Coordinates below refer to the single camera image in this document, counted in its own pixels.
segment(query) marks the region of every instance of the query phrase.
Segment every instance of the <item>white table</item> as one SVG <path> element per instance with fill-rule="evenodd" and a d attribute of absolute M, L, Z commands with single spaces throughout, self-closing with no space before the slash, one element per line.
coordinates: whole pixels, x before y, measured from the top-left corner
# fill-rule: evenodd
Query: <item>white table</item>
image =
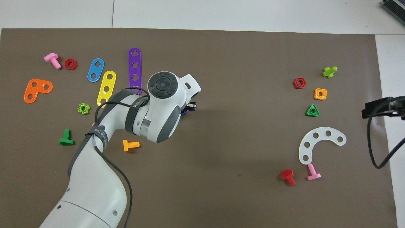
<path fill-rule="evenodd" d="M 382 96 L 405 95 L 405 26 L 376 0 L 0 1 L 0 28 L 111 27 L 375 34 Z M 385 121 L 391 150 L 405 137 L 405 121 Z M 398 227 L 405 228 L 405 148 L 390 165 Z"/>

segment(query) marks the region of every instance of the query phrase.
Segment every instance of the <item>black cable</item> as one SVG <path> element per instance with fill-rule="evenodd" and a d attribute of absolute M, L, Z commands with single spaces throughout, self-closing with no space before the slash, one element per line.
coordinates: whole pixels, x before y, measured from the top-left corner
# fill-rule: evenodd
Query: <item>black cable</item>
<path fill-rule="evenodd" d="M 138 88 L 138 87 L 128 87 L 128 88 L 124 88 L 124 89 L 137 89 L 137 90 L 141 90 L 141 91 L 145 92 L 145 93 L 146 93 L 145 96 L 148 97 L 148 99 L 147 99 L 146 101 L 144 101 L 139 107 L 143 107 L 143 106 L 145 106 L 145 105 L 148 104 L 148 102 L 149 102 L 149 100 L 150 100 L 150 96 L 149 96 L 148 91 L 146 91 L 146 90 L 144 90 L 144 89 L 142 89 L 142 88 Z M 106 104 L 117 104 L 117 105 L 123 105 L 123 106 L 126 106 L 126 107 L 131 107 L 131 105 L 128 105 L 128 104 L 125 104 L 125 103 L 122 103 L 122 102 L 115 102 L 115 101 L 106 101 L 106 102 L 102 103 L 102 104 L 101 104 L 100 106 L 98 106 L 97 109 L 96 109 L 95 121 L 94 121 L 94 124 L 95 124 L 96 126 L 98 126 L 98 124 L 99 124 L 99 123 L 98 123 L 98 111 L 101 109 L 102 106 L 104 106 L 104 105 L 106 105 Z M 129 194 L 130 194 L 130 202 L 129 202 L 129 207 L 128 207 L 127 218 L 126 218 L 125 224 L 124 224 L 124 228 L 125 228 L 125 227 L 127 226 L 127 224 L 128 224 L 129 216 L 131 215 L 131 210 L 132 210 L 132 198 L 133 198 L 133 196 L 132 196 L 132 187 L 131 187 L 131 184 L 130 184 L 128 178 L 126 177 L 126 175 L 124 174 L 124 172 L 121 171 L 121 169 L 119 169 L 118 166 L 116 166 L 110 159 L 108 159 L 108 158 L 97 148 L 97 146 L 94 146 L 94 149 L 97 151 L 98 155 L 100 155 L 106 162 L 108 162 L 112 167 L 114 167 L 114 169 L 116 169 L 116 170 L 124 177 L 125 181 L 126 181 L 127 184 L 128 184 Z"/>
<path fill-rule="evenodd" d="M 149 103 L 150 96 L 149 96 L 148 91 L 146 91 L 146 90 L 144 90 L 142 88 L 138 88 L 138 87 L 128 87 L 128 88 L 123 88 L 122 90 L 125 90 L 125 89 L 137 89 L 137 90 L 141 90 L 141 91 L 146 93 L 146 97 L 148 97 L 148 99 L 145 102 L 143 102 L 139 107 L 143 107 L 143 106 L 145 106 L 145 105 L 147 105 Z M 98 111 L 101 109 L 101 107 L 103 107 L 106 104 L 117 104 L 117 105 L 123 105 L 123 106 L 126 106 L 126 107 L 131 107 L 131 105 L 128 105 L 128 104 L 125 104 L 125 103 L 122 103 L 122 102 L 106 101 L 106 102 L 102 103 L 100 106 L 98 106 L 97 109 L 96 109 L 95 120 L 94 120 L 95 125 L 99 124 L 97 122 L 97 120 L 98 120 Z"/>
<path fill-rule="evenodd" d="M 371 139 L 370 139 L 370 125 L 371 125 L 371 120 L 373 119 L 373 117 L 376 115 L 376 113 L 378 111 L 380 111 L 380 109 L 384 106 L 387 105 L 390 102 L 393 101 L 405 101 L 405 96 L 399 96 L 399 97 L 394 97 L 392 99 L 389 99 L 387 101 L 384 101 L 382 103 L 380 103 L 379 105 L 377 105 L 373 111 L 371 112 L 370 116 L 369 116 L 369 121 L 367 122 L 367 143 L 369 146 L 369 153 L 370 153 L 370 158 L 371 158 L 371 162 L 373 163 L 374 167 L 376 167 L 377 169 L 381 169 L 382 167 L 385 166 L 385 164 L 387 164 L 387 162 L 390 160 L 390 158 L 394 155 L 394 153 L 403 145 L 405 144 L 405 138 L 403 138 L 393 149 L 391 152 L 388 153 L 387 157 L 385 157 L 385 159 L 382 161 L 382 163 L 380 165 L 377 165 L 373 156 L 373 151 L 371 149 Z"/>
<path fill-rule="evenodd" d="M 128 178 L 126 177 L 126 175 L 124 174 L 124 172 L 118 168 L 118 166 L 116 166 L 110 159 L 108 159 L 98 148 L 97 146 L 94 147 L 94 149 L 97 151 L 98 155 L 100 155 L 106 162 L 108 162 L 112 167 L 114 167 L 114 169 L 116 169 L 125 179 L 125 181 L 128 184 L 128 188 L 129 188 L 129 194 L 130 194 L 130 199 L 129 199 L 129 207 L 128 207 L 128 214 L 127 214 L 127 218 L 125 220 L 125 224 L 124 224 L 124 228 L 127 226 L 128 221 L 129 221 L 129 216 L 131 215 L 131 210 L 132 210 L 132 187 L 131 184 L 129 183 Z"/>

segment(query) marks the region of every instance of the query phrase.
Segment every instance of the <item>purple plastic strip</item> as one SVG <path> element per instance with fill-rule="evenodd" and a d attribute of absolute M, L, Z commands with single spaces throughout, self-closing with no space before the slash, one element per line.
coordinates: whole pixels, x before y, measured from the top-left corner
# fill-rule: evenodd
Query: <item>purple plastic strip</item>
<path fill-rule="evenodd" d="M 141 50 L 133 47 L 128 52 L 128 77 L 129 87 L 142 88 L 142 63 L 141 63 Z M 142 91 L 138 90 L 136 94 L 141 94 Z"/>

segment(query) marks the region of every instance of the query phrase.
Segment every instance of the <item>lime green nut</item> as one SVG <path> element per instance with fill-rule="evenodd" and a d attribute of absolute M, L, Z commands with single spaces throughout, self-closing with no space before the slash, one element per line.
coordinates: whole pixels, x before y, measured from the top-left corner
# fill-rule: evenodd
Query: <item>lime green nut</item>
<path fill-rule="evenodd" d="M 90 110 L 90 105 L 86 105 L 85 103 L 81 103 L 79 105 L 79 107 L 77 108 L 77 111 L 83 115 L 89 114 L 89 110 Z"/>
<path fill-rule="evenodd" d="M 333 73 L 337 71 L 337 67 L 332 67 L 332 68 L 325 68 L 324 72 L 322 73 L 324 77 L 331 78 L 333 77 Z"/>
<path fill-rule="evenodd" d="M 69 135 L 70 135 L 70 130 L 66 129 L 65 132 L 63 133 L 63 138 L 59 139 L 59 144 L 64 145 L 64 146 L 73 145 L 75 142 L 73 140 L 69 139 Z"/>

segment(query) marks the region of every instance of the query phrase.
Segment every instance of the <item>black control button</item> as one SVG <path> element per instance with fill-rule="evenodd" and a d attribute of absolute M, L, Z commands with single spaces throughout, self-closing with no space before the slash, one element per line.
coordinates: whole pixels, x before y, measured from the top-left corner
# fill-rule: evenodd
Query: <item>black control button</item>
<path fill-rule="evenodd" d="M 155 86 L 156 80 L 160 78 L 160 73 L 154 74 L 151 79 L 149 79 L 149 87 Z"/>
<path fill-rule="evenodd" d="M 152 94 L 155 95 L 156 97 L 161 97 L 161 98 L 166 98 L 167 97 L 167 93 L 164 91 L 160 91 L 158 89 L 153 89 L 152 90 Z"/>
<path fill-rule="evenodd" d="M 172 85 L 172 86 L 167 90 L 167 93 L 168 93 L 169 95 L 172 95 L 176 90 L 177 90 L 177 86 Z"/>
<path fill-rule="evenodd" d="M 167 72 L 167 71 L 161 72 L 161 73 L 160 73 L 160 76 L 166 77 L 166 78 L 168 78 L 170 81 L 176 79 L 175 76 L 174 76 L 172 73 L 169 73 L 169 72 Z"/>
<path fill-rule="evenodd" d="M 156 82 L 156 88 L 161 91 L 165 91 L 170 87 L 170 82 L 166 78 L 162 77 L 157 80 Z"/>

